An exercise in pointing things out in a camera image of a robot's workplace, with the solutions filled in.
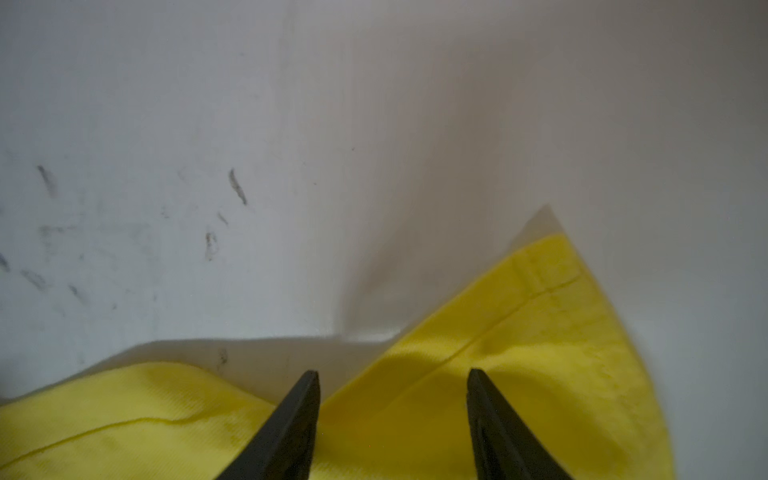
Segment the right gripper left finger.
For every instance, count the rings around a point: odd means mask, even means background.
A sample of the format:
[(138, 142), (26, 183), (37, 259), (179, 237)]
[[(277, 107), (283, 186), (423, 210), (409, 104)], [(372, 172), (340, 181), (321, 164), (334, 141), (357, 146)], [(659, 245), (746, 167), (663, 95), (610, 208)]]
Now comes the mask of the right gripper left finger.
[(302, 374), (219, 480), (307, 480), (320, 408), (319, 374)]

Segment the yellow trousers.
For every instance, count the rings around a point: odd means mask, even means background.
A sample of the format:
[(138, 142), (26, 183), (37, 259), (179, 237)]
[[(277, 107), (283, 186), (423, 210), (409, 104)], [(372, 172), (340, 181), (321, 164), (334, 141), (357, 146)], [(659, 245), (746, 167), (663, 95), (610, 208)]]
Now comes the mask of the yellow trousers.
[[(568, 238), (514, 252), (320, 408), (315, 479), (472, 479), (466, 382), (484, 370), (576, 479), (671, 479), (652, 382)], [(5, 479), (212, 479), (272, 402), (170, 362), (5, 405)]]

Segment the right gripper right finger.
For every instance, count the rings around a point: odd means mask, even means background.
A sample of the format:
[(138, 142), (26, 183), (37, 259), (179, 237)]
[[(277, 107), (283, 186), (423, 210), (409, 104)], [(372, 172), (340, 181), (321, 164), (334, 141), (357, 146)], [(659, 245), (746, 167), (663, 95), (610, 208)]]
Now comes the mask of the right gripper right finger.
[(468, 375), (466, 404), (479, 479), (571, 480), (481, 369)]

